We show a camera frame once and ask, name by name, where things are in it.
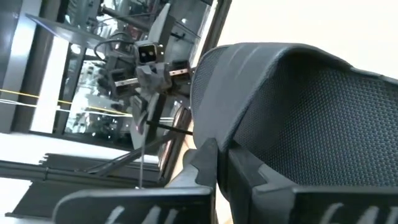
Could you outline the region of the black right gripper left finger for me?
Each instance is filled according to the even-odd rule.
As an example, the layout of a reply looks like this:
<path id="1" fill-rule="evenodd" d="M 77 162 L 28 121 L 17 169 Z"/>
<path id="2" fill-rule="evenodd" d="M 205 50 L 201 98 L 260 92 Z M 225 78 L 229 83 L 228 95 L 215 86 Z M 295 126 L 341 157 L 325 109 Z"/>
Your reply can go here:
<path id="1" fill-rule="evenodd" d="M 81 190 L 55 207 L 54 224 L 216 224 L 218 145 L 207 139 L 168 186 Z"/>

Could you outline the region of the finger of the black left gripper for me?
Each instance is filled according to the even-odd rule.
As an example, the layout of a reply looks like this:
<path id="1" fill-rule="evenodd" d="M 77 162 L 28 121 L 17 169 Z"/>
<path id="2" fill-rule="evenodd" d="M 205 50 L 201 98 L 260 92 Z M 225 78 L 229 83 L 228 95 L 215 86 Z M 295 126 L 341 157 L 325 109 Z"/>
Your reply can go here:
<path id="1" fill-rule="evenodd" d="M 134 149 L 140 148 L 146 143 L 149 127 L 148 120 L 152 119 L 153 92 L 150 87 L 151 71 L 149 66 L 136 68 L 137 84 L 133 87 L 133 95 L 130 97 L 132 107 L 132 122 L 130 126 L 131 139 Z"/>
<path id="2" fill-rule="evenodd" d="M 160 118 L 165 106 L 166 96 L 164 92 L 170 86 L 170 66 L 167 63 L 156 63 L 150 66 L 151 71 L 154 73 L 154 84 L 152 85 L 155 90 L 155 105 L 152 112 L 150 121 L 154 124 L 149 125 L 148 140 L 154 140 L 162 134 L 162 131 L 156 124 L 160 123 Z"/>

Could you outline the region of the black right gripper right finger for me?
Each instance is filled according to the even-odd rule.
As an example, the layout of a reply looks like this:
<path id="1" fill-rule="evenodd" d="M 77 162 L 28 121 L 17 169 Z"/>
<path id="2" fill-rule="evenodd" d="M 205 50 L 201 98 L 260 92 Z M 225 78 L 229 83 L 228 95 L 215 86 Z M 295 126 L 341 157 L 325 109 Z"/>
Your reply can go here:
<path id="1" fill-rule="evenodd" d="M 297 185 L 241 147 L 228 200 L 235 224 L 398 224 L 398 188 Z"/>

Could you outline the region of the black rubber slide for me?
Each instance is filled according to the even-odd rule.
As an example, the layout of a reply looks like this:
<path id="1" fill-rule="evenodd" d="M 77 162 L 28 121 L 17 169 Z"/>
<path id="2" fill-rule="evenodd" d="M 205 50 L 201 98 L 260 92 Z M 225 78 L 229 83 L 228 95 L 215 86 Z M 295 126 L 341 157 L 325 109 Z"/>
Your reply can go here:
<path id="1" fill-rule="evenodd" d="M 305 44 L 240 43 L 199 60 L 194 141 L 218 149 L 228 200 L 398 205 L 398 80 Z"/>

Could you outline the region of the black metal frame shelf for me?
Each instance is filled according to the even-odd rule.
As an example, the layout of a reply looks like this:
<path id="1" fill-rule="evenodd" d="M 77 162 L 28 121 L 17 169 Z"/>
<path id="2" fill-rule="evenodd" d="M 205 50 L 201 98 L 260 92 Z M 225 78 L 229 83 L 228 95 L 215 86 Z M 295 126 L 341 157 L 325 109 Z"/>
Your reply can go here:
<path id="1" fill-rule="evenodd" d="M 140 163 L 140 169 L 139 169 L 139 185 L 138 187 L 141 189 L 142 184 L 143 184 L 143 165 L 144 165 L 144 156 L 145 156 L 145 151 L 146 149 L 150 150 L 155 150 L 161 145 L 171 141 L 173 138 L 175 138 L 178 134 L 184 134 L 184 135 L 193 135 L 191 131 L 187 131 L 184 129 L 180 129 L 178 127 L 174 126 L 166 126 L 164 124 L 156 123 L 154 121 L 146 121 L 147 124 L 156 126 L 157 128 L 162 128 L 166 129 L 168 132 L 161 138 L 156 139 L 155 141 L 152 141 L 149 144 L 144 144 L 141 146 L 139 149 L 132 150 L 131 152 L 121 155 L 119 157 L 116 157 L 115 159 L 112 159 L 108 162 L 105 162 L 101 165 L 96 165 L 93 167 L 90 167 L 89 169 L 84 170 L 84 172 L 89 173 L 89 174 L 95 174 L 97 176 L 107 176 L 113 171 L 116 171 L 120 169 L 121 167 L 129 164 L 132 161 L 135 161 L 136 159 L 140 158 L 141 163 Z"/>

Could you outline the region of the black aluminium table frame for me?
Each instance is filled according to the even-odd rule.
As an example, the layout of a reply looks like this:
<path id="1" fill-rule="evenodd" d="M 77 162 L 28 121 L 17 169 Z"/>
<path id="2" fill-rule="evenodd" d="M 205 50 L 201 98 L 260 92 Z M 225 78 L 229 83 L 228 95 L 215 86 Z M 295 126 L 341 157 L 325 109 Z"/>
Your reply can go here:
<path id="1" fill-rule="evenodd" d="M 138 152 L 115 159 L 46 154 L 39 164 L 0 160 L 0 177 L 28 180 L 26 193 L 11 212 L 12 218 L 48 220 L 56 203 L 82 189 L 160 187 L 167 176 L 158 163 L 142 163 Z"/>

